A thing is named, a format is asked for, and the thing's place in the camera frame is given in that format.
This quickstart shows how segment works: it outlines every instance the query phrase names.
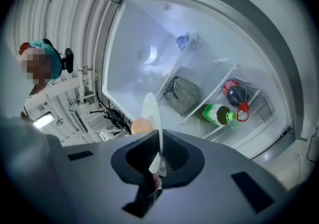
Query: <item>black headphone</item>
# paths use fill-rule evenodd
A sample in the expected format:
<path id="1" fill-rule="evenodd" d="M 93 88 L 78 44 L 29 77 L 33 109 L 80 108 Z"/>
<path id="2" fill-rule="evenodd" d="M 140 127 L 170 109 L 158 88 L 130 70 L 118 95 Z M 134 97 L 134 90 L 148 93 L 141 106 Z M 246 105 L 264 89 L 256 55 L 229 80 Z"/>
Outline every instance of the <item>black headphone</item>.
<path id="1" fill-rule="evenodd" d="M 73 72 L 73 59 L 74 59 L 74 55 L 71 48 L 66 48 L 64 53 L 64 58 L 61 58 L 60 53 L 53 47 L 49 39 L 45 38 L 43 39 L 43 42 L 45 44 L 50 45 L 56 51 L 56 54 L 59 56 L 61 61 L 62 70 L 66 69 L 68 73 L 71 74 Z"/>

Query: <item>striped bag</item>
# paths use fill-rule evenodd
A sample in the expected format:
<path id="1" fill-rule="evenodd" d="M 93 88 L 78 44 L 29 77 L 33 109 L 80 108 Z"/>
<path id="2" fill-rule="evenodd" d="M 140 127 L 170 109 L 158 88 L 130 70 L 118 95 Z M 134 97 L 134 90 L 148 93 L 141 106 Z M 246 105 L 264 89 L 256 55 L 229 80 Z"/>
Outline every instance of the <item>striped bag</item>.
<path id="1" fill-rule="evenodd" d="M 196 84 L 175 76 L 163 96 L 176 112 L 183 115 L 199 101 L 199 88 Z"/>

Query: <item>bottle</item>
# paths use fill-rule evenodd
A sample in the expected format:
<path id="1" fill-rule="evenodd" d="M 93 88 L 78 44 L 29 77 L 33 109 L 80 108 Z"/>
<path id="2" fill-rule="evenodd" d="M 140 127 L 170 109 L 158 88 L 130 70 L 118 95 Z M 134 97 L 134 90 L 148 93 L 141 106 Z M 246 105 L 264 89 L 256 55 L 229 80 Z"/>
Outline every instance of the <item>bottle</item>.
<path id="1" fill-rule="evenodd" d="M 235 80 L 229 80 L 223 86 L 223 94 L 233 107 L 238 108 L 237 120 L 246 121 L 249 118 L 248 91 L 246 88 Z M 239 119 L 240 111 L 247 113 L 246 119 Z"/>
<path id="2" fill-rule="evenodd" d="M 182 51 L 189 42 L 189 34 L 181 35 L 176 39 L 176 45 Z"/>
<path id="3" fill-rule="evenodd" d="M 236 119 L 236 113 L 231 112 L 228 107 L 221 104 L 203 105 L 199 109 L 198 114 L 201 116 L 199 117 L 201 120 L 208 121 L 217 126 L 229 124 L 232 128 L 236 128 L 238 125 L 237 123 L 237 125 L 233 127 L 230 124 L 230 121 Z"/>

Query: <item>soy sauce bottle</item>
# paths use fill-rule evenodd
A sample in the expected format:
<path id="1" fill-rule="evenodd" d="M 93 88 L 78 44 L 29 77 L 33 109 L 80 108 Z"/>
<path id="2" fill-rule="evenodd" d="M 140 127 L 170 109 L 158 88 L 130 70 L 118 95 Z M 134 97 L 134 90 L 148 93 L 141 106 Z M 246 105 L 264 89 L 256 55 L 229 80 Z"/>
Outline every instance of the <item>soy sauce bottle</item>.
<path id="1" fill-rule="evenodd" d="M 223 94 L 227 98 L 228 102 L 237 110 L 237 120 L 246 121 L 249 118 L 249 105 L 248 105 L 248 91 L 239 82 L 235 80 L 227 81 L 223 86 Z M 247 113 L 246 119 L 239 118 L 239 112 L 243 111 Z"/>

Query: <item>white plate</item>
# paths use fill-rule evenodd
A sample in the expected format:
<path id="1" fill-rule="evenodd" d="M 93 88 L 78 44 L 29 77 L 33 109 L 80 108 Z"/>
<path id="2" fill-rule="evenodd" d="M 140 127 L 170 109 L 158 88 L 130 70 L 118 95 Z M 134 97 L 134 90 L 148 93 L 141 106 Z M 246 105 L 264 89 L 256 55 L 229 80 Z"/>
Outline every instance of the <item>white plate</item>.
<path id="1" fill-rule="evenodd" d="M 163 155 L 163 129 L 161 126 L 158 102 L 156 101 L 153 93 L 148 93 L 145 96 L 141 116 L 143 118 L 149 119 L 152 123 L 153 129 L 157 129 L 159 132 L 159 152 L 149 168 L 151 173 L 156 174 L 159 171 L 161 157 Z"/>

